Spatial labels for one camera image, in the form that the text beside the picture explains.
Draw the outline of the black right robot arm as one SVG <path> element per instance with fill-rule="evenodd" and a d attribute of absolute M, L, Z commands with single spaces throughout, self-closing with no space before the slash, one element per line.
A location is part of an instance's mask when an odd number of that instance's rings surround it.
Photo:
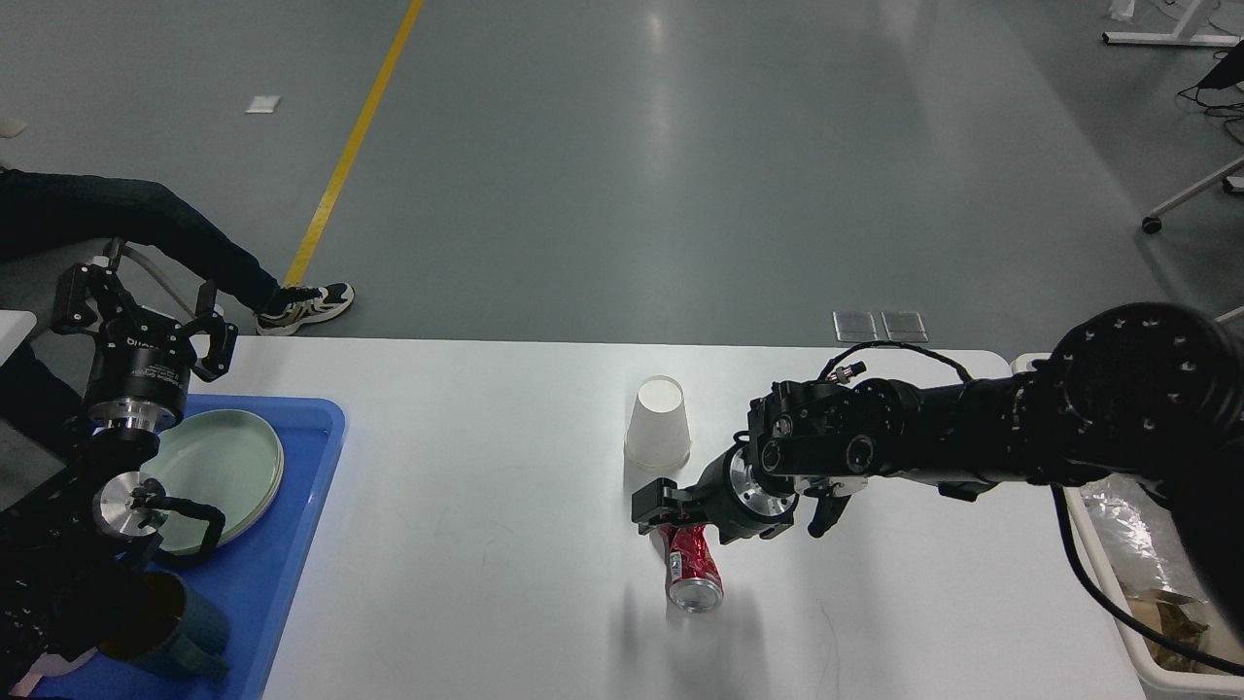
<path fill-rule="evenodd" d="M 1064 552 L 1080 584 L 1148 642 L 1242 674 L 1242 665 L 1159 635 L 1115 606 L 1080 562 L 1066 487 L 1131 477 L 1169 510 L 1200 584 L 1242 632 L 1242 337 L 1181 305 L 1136 302 L 1077 325 L 1031 371 L 954 385 L 848 379 L 863 364 L 836 356 L 814 380 L 781 380 L 754 400 L 749 426 L 699 482 L 644 484 L 632 497 L 641 535 L 712 523 L 722 543 L 770 540 L 800 497 L 824 536 L 868 477 L 932 484 L 967 502 L 1000 482 L 1052 487 Z"/>

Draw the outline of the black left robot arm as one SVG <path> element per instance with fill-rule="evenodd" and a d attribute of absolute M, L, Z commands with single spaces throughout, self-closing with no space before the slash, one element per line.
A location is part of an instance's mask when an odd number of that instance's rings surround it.
<path fill-rule="evenodd" d="M 133 259 L 114 237 L 100 259 L 58 276 L 51 329 L 88 334 L 96 351 L 77 421 L 92 434 L 62 471 L 2 513 L 2 690 L 45 654 L 76 659 L 151 601 L 148 564 L 175 568 L 211 557 L 225 528 L 220 509 L 172 496 L 142 472 L 160 433 L 183 421 L 192 377 L 230 369 L 238 328 L 204 282 L 187 320 L 138 305 L 119 280 Z"/>

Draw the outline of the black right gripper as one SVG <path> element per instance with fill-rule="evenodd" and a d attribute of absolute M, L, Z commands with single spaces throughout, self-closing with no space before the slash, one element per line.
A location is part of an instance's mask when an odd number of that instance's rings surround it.
<path fill-rule="evenodd" d="M 773 540 L 794 526 L 799 497 L 773 495 L 743 459 L 728 448 L 688 487 L 656 477 L 631 494 L 631 521 L 647 537 L 657 528 L 690 528 L 712 523 L 720 543 L 759 537 Z"/>

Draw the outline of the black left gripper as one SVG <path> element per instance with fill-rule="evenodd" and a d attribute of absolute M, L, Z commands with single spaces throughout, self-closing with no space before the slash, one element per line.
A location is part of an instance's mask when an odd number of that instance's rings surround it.
<path fill-rule="evenodd" d="M 82 402 L 90 424 L 159 434 L 184 418 L 190 371 L 204 382 L 230 371 L 238 327 L 216 310 L 213 280 L 200 285 L 192 318 L 180 328 L 147 325 L 143 310 L 121 283 L 124 249 L 127 242 L 114 237 L 102 262 L 75 264 L 58 275 L 51 332 L 92 336 L 95 356 Z M 203 356 L 190 347 L 199 334 L 208 337 Z"/>

